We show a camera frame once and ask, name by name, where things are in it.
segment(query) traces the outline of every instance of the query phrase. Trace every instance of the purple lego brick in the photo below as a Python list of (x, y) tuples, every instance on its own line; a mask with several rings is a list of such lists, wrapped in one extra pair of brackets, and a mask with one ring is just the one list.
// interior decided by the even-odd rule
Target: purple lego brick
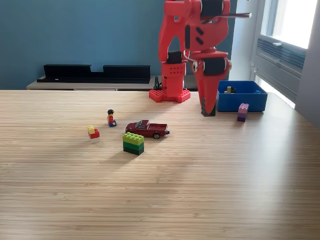
[(237, 121), (239, 121), (239, 122), (245, 122), (245, 121), (246, 121), (246, 119), (245, 119), (244, 117), (239, 117), (239, 116), (238, 116)]
[(248, 109), (249, 109), (249, 104), (241, 103), (238, 113), (246, 114), (248, 112)]
[(247, 113), (241, 113), (241, 112), (238, 112), (238, 117), (240, 118), (247, 118), (248, 114)]

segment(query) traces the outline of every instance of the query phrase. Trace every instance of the car windshield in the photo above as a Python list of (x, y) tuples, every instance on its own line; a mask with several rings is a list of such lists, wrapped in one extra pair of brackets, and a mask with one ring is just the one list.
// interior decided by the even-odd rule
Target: car windshield
[(138, 121), (138, 122), (136, 123), (135, 127), (137, 128), (137, 127), (139, 127), (141, 124), (142, 124), (142, 120), (141, 120), (141, 121)]

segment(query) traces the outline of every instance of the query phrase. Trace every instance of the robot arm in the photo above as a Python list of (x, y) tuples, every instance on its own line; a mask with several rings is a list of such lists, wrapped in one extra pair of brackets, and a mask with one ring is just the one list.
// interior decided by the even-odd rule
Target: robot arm
[[(220, 80), (226, 78), (232, 64), (228, 53), (216, 50), (229, 31), (228, 18), (248, 18), (250, 13), (230, 14), (230, 0), (166, 0), (159, 34), (159, 60), (162, 90), (151, 90), (149, 96), (157, 102), (183, 102), (190, 92), (183, 90), (186, 61), (192, 62), (202, 114), (214, 116)], [(178, 36), (180, 52), (168, 52)]]

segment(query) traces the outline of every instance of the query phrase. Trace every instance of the blue wall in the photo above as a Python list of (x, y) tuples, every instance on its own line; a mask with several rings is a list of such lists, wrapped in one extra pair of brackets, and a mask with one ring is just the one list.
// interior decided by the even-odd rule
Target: blue wall
[[(232, 12), (237, 1), (232, 1)], [(1, 0), (0, 89), (26, 89), (44, 64), (151, 65), (159, 75), (164, 0)], [(219, 50), (231, 53), (234, 20)], [(174, 41), (171, 50), (178, 50)]]

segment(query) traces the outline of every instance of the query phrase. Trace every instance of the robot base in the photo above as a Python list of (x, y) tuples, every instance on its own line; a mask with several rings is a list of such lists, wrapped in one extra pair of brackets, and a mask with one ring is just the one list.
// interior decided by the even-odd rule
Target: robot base
[(153, 99), (157, 103), (160, 103), (162, 101), (175, 101), (178, 103), (182, 103), (185, 100), (189, 99), (190, 97), (191, 97), (191, 93), (189, 90), (183, 90), (180, 96), (175, 96), (175, 97), (166, 97), (164, 90), (151, 89), (149, 91), (149, 98)]

